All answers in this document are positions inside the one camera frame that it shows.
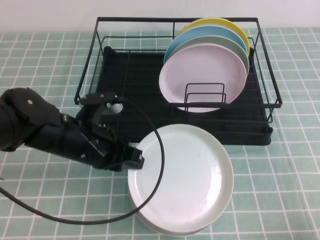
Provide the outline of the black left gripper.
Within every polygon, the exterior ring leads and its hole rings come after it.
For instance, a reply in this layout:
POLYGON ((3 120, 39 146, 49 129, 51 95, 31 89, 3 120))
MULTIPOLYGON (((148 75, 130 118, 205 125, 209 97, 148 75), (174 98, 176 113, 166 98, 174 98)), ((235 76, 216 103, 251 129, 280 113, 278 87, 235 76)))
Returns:
POLYGON ((112 126, 100 122, 95 124, 82 113, 78 113, 75 119, 89 146, 93 147, 94 156, 89 162, 94 168, 113 172, 143 168, 143 151, 130 146, 130 142, 117 135, 112 126))

